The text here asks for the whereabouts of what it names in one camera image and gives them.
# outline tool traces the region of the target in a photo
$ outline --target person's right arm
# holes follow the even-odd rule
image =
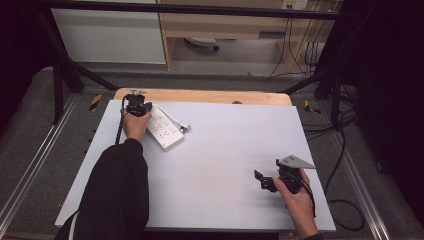
[[[309,185],[309,178],[305,171],[301,169],[300,172],[303,181]],[[287,210],[293,220],[294,227],[299,237],[301,239],[323,239],[323,236],[319,233],[315,224],[311,198],[306,190],[301,188],[298,193],[292,194],[279,178],[274,177],[273,180],[275,187],[286,203]]]

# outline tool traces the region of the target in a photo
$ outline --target white power strip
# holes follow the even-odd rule
[[[181,142],[184,135],[178,130],[169,118],[155,105],[153,105],[152,118],[147,124],[147,129],[161,145],[164,151]]]

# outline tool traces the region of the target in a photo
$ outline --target white tabletop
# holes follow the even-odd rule
[[[278,176],[275,159],[295,155],[313,163],[295,107],[154,102],[192,129],[164,152],[152,136],[143,142],[149,166],[147,229],[272,231],[293,229],[279,193],[260,187],[254,170]],[[81,200],[90,172],[114,144],[121,101],[111,100],[56,220],[61,226]],[[321,231],[335,231],[316,170],[306,170]]]

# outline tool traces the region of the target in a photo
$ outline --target floor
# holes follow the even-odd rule
[[[194,46],[183,39],[177,41],[172,69],[163,66],[146,65],[105,65],[88,64],[93,71],[112,83],[126,87],[143,86],[145,88],[187,88],[209,90],[241,90],[275,92],[284,90],[309,74],[308,67],[299,62],[305,73],[287,74],[284,65],[278,64],[280,55],[275,42],[247,40],[217,40],[220,50],[215,52]],[[102,117],[107,99],[113,92],[102,90],[98,84],[84,78],[87,89],[83,94],[75,96],[76,105],[69,115],[66,126],[54,140],[54,145],[43,159],[36,176],[30,181],[31,188],[23,192],[19,209],[12,212],[14,218],[7,224],[7,239],[13,236],[18,239],[52,239],[57,231],[53,222],[63,200],[78,172],[84,158],[84,151],[90,146],[90,139]],[[299,116],[305,129],[322,128],[328,123],[325,117],[328,100],[316,100],[313,91],[316,84],[301,89],[291,96],[293,104],[298,107]],[[345,88],[345,93],[354,93],[354,89]],[[95,93],[102,92],[103,100],[96,111],[88,108]],[[310,108],[305,110],[305,100]],[[52,76],[49,70],[42,71],[34,77],[28,89],[22,107],[10,121],[7,130],[0,139],[0,205],[7,206],[8,199],[21,176],[44,141],[44,137],[52,129],[53,119]],[[351,103],[343,103],[341,111],[347,112]],[[404,202],[396,184],[389,175],[377,171],[372,150],[364,139],[360,125],[354,123],[345,128],[347,151],[345,156],[354,159],[356,168],[365,182],[366,188],[375,204],[383,226],[390,234],[390,239],[424,239],[424,230],[415,220],[412,211]],[[338,145],[339,133],[329,132],[317,138],[307,135],[311,153],[318,168],[322,184],[326,183],[336,166],[340,154]],[[329,187],[329,199],[348,200],[361,206],[355,183],[350,178],[349,165],[343,162],[337,169]],[[350,205],[334,204],[331,206],[333,216],[348,226],[361,224],[357,211]],[[329,239],[379,239],[373,234],[373,227],[366,224],[358,231],[347,230],[338,225],[337,232],[326,233]],[[31,238],[22,233],[31,234]],[[292,233],[280,234],[280,239],[291,238]],[[173,235],[174,239],[187,239],[187,236]]]

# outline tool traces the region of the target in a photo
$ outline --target power outlet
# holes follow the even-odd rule
[[[294,5],[294,10],[305,10],[306,4],[308,4],[308,0],[296,0],[296,4]]]
[[[296,5],[296,0],[284,0],[281,9],[294,9]]]

